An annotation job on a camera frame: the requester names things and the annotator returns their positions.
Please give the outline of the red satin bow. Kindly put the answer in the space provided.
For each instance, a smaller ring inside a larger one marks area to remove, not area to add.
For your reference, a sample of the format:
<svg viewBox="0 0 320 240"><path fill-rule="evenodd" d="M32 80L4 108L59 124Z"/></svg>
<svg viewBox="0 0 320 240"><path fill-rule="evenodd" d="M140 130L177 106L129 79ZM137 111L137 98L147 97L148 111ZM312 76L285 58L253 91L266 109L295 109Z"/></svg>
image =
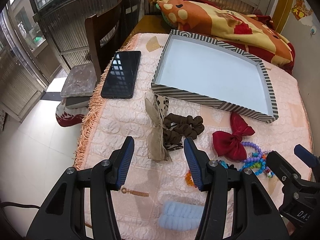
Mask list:
<svg viewBox="0 0 320 240"><path fill-rule="evenodd" d="M234 161L247 158L247 153L242 145L242 137L252 136L255 131L238 114L230 114L231 133L216 131L212 134L213 148L219 157L224 156Z"/></svg>

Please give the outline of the light blue fluffy scrunchie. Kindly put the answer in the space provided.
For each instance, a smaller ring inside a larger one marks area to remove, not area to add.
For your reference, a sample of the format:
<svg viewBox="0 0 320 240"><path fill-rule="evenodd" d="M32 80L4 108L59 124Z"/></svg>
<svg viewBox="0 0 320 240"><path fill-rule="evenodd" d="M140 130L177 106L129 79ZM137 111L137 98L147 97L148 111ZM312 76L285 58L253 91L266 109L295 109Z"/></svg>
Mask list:
<svg viewBox="0 0 320 240"><path fill-rule="evenodd" d="M204 207L175 201L163 205L158 225L167 230L190 231L199 227Z"/></svg>

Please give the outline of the brown scrunchie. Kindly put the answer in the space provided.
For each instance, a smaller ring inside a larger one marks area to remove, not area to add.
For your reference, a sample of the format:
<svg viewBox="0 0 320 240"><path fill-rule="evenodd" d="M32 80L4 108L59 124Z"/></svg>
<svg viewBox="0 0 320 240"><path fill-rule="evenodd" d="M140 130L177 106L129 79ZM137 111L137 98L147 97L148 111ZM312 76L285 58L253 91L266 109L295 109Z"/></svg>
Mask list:
<svg viewBox="0 0 320 240"><path fill-rule="evenodd" d="M164 142L175 145L182 141L182 137L195 140L204 131L203 118L199 115L193 118L170 113L163 119L163 126Z"/></svg>

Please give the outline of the red white cloth bundle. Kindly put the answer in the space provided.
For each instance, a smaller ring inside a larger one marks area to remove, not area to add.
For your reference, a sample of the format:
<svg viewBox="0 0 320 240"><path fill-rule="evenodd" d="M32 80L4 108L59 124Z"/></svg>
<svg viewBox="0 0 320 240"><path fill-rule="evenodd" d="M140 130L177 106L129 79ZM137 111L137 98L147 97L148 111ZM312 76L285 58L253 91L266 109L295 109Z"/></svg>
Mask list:
<svg viewBox="0 0 320 240"><path fill-rule="evenodd" d="M61 127L71 127L82 123L87 113L88 106L68 109L66 107L66 99L63 99L56 108L55 116L57 123Z"/></svg>

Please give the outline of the orange yellow folded blanket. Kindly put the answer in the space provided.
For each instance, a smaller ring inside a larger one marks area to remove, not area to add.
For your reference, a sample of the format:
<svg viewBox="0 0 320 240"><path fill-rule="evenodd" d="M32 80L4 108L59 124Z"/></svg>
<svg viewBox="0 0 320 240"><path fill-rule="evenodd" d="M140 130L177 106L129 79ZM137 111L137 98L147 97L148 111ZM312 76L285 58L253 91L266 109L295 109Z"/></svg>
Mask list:
<svg viewBox="0 0 320 240"><path fill-rule="evenodd" d="M251 53L291 74L295 49L274 30L270 16L244 15L189 0L149 0L179 31L211 36Z"/></svg>

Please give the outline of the striped shallow box tray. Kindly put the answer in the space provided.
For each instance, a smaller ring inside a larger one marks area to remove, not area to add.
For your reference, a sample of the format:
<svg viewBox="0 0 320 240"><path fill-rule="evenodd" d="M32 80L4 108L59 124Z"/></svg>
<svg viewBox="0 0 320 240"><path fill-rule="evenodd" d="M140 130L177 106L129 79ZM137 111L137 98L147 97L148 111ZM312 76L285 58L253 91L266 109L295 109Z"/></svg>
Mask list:
<svg viewBox="0 0 320 240"><path fill-rule="evenodd" d="M236 112L267 124L279 118L263 61L196 33L170 32L151 88L158 95Z"/></svg>

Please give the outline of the grey stone-pattern box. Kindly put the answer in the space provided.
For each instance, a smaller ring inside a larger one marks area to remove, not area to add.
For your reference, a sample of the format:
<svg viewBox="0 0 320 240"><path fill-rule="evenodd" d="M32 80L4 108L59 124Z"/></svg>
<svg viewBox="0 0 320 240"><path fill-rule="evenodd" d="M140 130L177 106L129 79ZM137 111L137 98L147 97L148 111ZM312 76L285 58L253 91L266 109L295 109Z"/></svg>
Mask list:
<svg viewBox="0 0 320 240"><path fill-rule="evenodd" d="M92 96L97 84L97 75L93 63L74 66L60 92L62 98Z"/></svg>

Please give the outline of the black smartphone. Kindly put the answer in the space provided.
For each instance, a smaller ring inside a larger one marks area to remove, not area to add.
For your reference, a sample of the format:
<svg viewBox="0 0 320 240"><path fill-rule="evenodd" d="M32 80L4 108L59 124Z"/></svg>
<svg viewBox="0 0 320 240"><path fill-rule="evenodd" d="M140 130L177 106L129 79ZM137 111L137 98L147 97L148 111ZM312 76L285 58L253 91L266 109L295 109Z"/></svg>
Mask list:
<svg viewBox="0 0 320 240"><path fill-rule="evenodd" d="M105 99L130 99L137 78L141 51L116 52L107 73L101 97Z"/></svg>

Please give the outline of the dark wooden chair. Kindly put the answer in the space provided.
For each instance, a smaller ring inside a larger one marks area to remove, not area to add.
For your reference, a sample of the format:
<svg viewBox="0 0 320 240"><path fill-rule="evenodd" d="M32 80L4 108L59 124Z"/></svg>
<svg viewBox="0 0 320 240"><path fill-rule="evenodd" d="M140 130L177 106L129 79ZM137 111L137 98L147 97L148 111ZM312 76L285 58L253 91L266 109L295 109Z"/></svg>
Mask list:
<svg viewBox="0 0 320 240"><path fill-rule="evenodd" d="M127 37L125 2L117 0L108 11L85 19L89 52L98 80Z"/></svg>

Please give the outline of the red gold wall decoration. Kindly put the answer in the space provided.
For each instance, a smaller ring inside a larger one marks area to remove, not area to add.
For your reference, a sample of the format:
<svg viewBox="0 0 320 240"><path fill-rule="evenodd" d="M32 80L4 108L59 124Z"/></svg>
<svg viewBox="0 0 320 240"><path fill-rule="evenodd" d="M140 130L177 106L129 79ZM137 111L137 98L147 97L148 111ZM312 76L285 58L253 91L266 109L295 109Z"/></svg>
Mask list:
<svg viewBox="0 0 320 240"><path fill-rule="evenodd" d="M291 8L291 12L298 21L313 14L313 10L305 0L296 0Z"/></svg>

